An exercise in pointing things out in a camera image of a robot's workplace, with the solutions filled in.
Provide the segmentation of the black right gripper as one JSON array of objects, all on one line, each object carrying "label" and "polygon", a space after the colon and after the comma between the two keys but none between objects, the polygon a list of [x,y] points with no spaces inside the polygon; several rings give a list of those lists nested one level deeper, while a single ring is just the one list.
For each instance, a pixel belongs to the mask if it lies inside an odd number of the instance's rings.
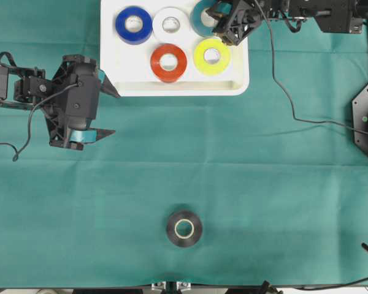
[{"label": "black right gripper", "polygon": [[261,24],[254,1],[212,1],[206,14],[217,21],[213,33],[229,46],[238,46]]}]

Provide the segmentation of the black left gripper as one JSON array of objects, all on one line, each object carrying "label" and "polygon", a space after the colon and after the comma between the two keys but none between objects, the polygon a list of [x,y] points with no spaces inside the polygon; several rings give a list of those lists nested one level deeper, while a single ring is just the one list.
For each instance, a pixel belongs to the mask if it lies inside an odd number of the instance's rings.
[{"label": "black left gripper", "polygon": [[50,146],[83,150],[85,143],[95,143],[115,133],[114,130],[90,128],[98,107],[100,92],[120,98],[106,73],[94,59],[83,55],[65,55],[52,78],[56,96],[44,104]]}]

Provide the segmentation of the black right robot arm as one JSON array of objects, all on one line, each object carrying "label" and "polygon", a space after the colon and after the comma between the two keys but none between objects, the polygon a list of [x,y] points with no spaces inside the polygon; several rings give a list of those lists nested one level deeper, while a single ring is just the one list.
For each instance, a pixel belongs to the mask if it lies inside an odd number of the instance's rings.
[{"label": "black right robot arm", "polygon": [[282,20],[296,33],[314,18],[322,32],[359,34],[368,20],[368,1],[216,1],[205,12],[217,22],[212,33],[238,46],[266,20]]}]

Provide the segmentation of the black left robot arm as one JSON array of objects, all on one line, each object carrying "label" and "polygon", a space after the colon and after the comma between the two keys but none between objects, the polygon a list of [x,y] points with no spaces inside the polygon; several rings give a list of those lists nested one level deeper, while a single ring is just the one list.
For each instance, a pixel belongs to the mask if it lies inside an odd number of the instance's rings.
[{"label": "black left robot arm", "polygon": [[0,108],[40,110],[52,147],[83,150],[114,134],[95,129],[99,96],[119,98],[119,93],[96,60],[83,55],[64,55],[52,79],[37,67],[18,67],[9,52],[0,53]]}]

